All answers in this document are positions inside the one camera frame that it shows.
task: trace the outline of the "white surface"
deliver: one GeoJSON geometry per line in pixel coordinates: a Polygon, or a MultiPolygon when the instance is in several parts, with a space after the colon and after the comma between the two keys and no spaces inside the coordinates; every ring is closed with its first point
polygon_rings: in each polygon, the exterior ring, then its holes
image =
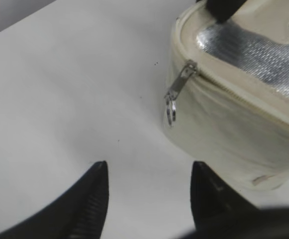
{"type": "Polygon", "coordinates": [[[54,0],[0,0],[0,31],[40,10],[54,0]]]}
{"type": "MultiPolygon", "coordinates": [[[[0,33],[0,231],[99,160],[110,180],[103,239],[193,228],[193,159],[163,135],[160,105],[170,28],[191,2],[58,0],[0,33]]],[[[289,205],[289,182],[242,193],[289,205]]]]}

